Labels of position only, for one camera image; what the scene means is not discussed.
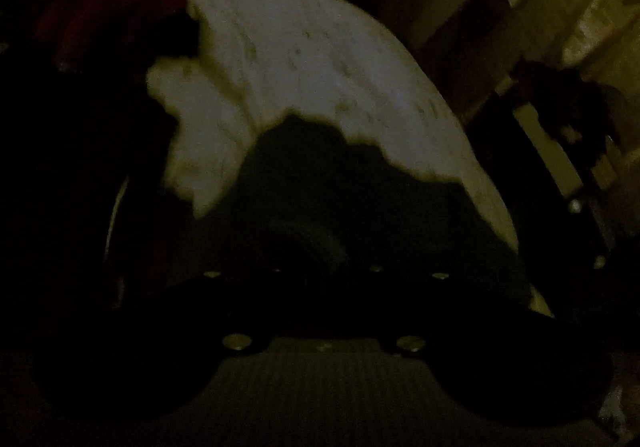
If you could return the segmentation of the white floral bed sheet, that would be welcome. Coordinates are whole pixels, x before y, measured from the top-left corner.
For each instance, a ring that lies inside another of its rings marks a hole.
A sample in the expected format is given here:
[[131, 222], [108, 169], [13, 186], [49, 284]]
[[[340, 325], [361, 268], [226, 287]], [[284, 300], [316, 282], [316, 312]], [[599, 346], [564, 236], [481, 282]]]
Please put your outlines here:
[[194, 59], [158, 62], [149, 93], [178, 118], [167, 184], [207, 214], [266, 130], [295, 114], [375, 144], [421, 180], [459, 181], [511, 248], [506, 204], [458, 118], [405, 46], [344, 0], [188, 0], [201, 28]]

